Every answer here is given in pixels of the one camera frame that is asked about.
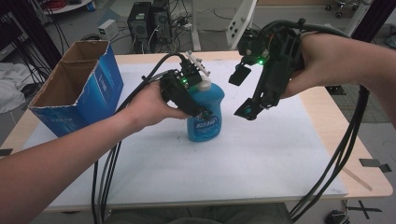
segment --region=bottle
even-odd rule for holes
[[[212,83],[209,77],[202,75],[203,81],[190,88],[191,98],[200,106],[212,112],[209,119],[200,116],[187,119],[187,131],[192,142],[209,141],[219,135],[221,130],[220,103],[224,98],[224,91]]]

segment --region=computer tower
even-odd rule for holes
[[[143,53],[154,52],[157,43],[155,22],[150,2],[135,2],[128,17],[128,27],[133,41],[145,42]]]
[[[172,22],[169,11],[169,0],[154,0],[151,8],[155,25],[158,30],[158,41],[166,43],[172,38]]]

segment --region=person's left arm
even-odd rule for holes
[[[117,115],[0,160],[0,220],[27,223],[120,140],[165,118],[185,119],[162,100],[158,83]]]

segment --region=human arm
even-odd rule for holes
[[[0,160],[1,223],[27,223],[120,140],[166,118],[185,119],[151,83],[115,116]]]
[[[378,100],[396,127],[396,52],[336,35],[302,37],[305,69],[292,75],[283,97],[316,86],[360,84]]]

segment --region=blue liquid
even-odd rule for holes
[[[212,112],[209,119],[199,117],[187,119],[187,131],[189,139],[193,142],[209,141],[219,135],[221,131],[221,108],[220,103],[224,98],[224,91],[212,83],[208,91],[190,91],[191,98],[201,106]]]

